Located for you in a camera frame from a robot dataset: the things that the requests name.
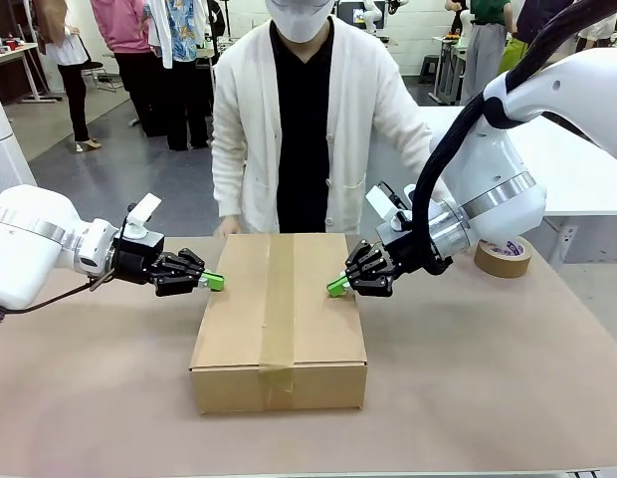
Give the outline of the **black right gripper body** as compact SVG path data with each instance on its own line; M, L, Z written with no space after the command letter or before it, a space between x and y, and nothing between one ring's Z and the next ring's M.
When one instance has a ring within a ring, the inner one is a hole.
M439 275L439 259L435 255L428 233L398 234L396 238L384 240L383 248L393 266L392 278L394 280L419 269L433 276Z

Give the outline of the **person's right hand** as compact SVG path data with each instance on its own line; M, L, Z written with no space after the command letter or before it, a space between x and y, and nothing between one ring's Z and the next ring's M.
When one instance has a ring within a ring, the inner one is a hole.
M240 217L231 215L224 216L220 219L218 226L215 229L214 235L218 238L226 239L232 234L239 234L242 232L240 224Z

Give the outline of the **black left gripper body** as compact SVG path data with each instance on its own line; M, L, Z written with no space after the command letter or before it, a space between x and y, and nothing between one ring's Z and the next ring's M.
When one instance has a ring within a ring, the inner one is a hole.
M141 239L115 237L111 269L115 279L144 285L150 281L150 268L163 252L164 235L148 233Z

